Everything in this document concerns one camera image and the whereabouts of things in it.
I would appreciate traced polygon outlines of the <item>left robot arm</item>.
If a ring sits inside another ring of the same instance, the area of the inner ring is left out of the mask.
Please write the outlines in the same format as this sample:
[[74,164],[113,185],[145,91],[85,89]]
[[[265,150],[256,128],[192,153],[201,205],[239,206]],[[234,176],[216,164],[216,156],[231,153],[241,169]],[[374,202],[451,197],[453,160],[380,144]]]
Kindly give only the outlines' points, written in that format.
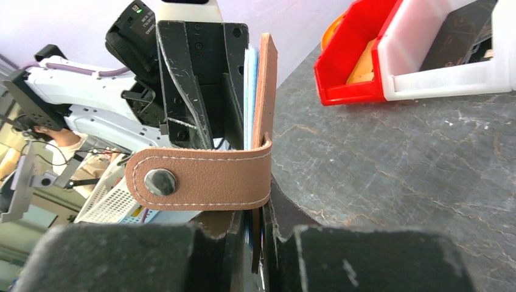
[[249,30],[216,1],[132,1],[105,36],[124,66],[69,60],[49,44],[3,80],[23,113],[50,130],[78,131],[130,151],[243,147],[244,52]]

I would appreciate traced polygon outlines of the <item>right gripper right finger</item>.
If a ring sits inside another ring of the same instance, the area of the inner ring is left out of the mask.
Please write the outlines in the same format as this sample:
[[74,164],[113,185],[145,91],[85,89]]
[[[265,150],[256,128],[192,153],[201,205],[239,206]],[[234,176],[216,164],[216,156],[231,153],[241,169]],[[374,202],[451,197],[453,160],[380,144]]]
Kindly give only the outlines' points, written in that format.
[[278,183],[263,207],[267,291],[474,291],[455,244],[419,228],[323,226]]

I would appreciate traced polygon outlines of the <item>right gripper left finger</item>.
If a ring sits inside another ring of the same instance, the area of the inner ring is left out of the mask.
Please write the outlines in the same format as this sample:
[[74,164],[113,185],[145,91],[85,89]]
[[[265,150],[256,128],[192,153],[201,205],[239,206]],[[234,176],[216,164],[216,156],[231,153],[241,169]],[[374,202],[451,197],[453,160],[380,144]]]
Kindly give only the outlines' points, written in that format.
[[15,291],[238,291],[242,212],[186,224],[70,224],[50,229]]

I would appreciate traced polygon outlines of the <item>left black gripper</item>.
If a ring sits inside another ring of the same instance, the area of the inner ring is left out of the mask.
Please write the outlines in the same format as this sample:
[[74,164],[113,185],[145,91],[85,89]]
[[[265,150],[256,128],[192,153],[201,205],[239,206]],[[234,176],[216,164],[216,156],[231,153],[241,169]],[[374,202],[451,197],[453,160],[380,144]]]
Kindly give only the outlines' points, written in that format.
[[169,141],[209,150],[223,138],[243,150],[247,25],[159,21],[156,37]]

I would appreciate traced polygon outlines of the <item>tan leather card holder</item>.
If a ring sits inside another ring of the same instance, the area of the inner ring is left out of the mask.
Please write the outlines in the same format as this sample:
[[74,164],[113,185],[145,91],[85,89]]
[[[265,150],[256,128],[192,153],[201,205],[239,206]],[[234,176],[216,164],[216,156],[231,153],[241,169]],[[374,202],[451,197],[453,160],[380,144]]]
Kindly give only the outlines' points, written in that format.
[[270,33],[260,39],[252,147],[249,150],[148,148],[130,158],[128,190],[153,210],[251,210],[253,261],[262,249],[259,209],[271,195],[271,150],[278,53]]

